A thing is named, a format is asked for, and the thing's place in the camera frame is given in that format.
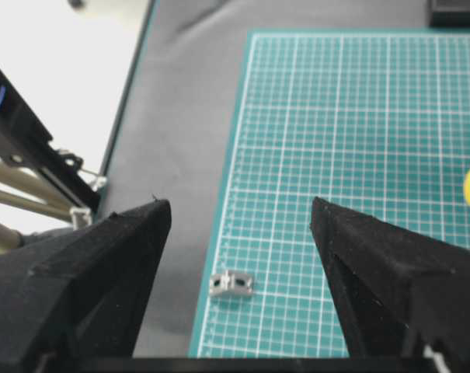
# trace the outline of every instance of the cutting mat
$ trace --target cutting mat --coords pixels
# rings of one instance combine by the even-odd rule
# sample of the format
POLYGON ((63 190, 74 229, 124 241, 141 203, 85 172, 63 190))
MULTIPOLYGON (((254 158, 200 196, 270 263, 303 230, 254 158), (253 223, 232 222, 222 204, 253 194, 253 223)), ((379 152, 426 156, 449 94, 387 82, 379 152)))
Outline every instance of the cutting mat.
POLYGON ((343 357, 308 228, 314 196, 470 249, 470 33, 255 32, 192 357, 343 357), (208 278, 255 276, 249 299, 208 278))

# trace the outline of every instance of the metal bracket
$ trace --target metal bracket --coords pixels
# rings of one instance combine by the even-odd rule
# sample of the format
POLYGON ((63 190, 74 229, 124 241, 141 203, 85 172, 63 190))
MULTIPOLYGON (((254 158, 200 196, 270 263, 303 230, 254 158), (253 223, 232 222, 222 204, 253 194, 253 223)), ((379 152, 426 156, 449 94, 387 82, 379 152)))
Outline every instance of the metal bracket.
POLYGON ((226 270, 223 274, 213 274, 209 281, 209 295, 219 297, 223 295, 238 295, 250 297, 253 294, 253 276, 226 270))
POLYGON ((88 207, 72 207, 70 212, 74 230, 87 227, 93 223, 92 211, 88 207))

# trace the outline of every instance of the white clip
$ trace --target white clip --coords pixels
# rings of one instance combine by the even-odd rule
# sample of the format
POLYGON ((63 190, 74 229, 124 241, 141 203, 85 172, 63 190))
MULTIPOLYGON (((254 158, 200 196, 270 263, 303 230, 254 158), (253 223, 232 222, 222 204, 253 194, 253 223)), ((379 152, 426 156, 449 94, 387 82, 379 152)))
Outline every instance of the white clip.
POLYGON ((93 223, 92 211, 87 207, 71 207, 70 213, 74 230, 87 227, 93 223))
POLYGON ((426 345, 424 347, 423 356, 433 359, 435 368, 437 368, 438 373, 451 373, 451 370, 445 364, 444 355, 440 352, 435 352, 433 349, 426 345))

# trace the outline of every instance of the gray fabric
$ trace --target gray fabric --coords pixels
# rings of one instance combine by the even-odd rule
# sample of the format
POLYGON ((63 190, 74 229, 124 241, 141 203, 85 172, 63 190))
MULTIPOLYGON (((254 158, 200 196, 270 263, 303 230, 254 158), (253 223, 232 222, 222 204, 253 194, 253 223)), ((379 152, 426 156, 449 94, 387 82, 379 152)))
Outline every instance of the gray fabric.
POLYGON ((423 27, 423 0, 181 1, 156 5, 111 158, 103 213, 172 205, 172 229, 135 350, 185 356, 218 200, 247 33, 423 27))

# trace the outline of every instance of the grid lines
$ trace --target grid lines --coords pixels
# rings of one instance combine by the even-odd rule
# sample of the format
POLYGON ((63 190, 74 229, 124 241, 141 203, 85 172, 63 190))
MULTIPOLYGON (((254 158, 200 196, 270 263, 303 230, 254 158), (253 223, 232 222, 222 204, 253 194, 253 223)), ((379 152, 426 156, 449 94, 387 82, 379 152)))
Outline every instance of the grid lines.
POLYGON ((347 355, 315 196, 470 249, 470 33, 253 33, 230 141, 205 276, 255 294, 203 293, 193 356, 347 355))

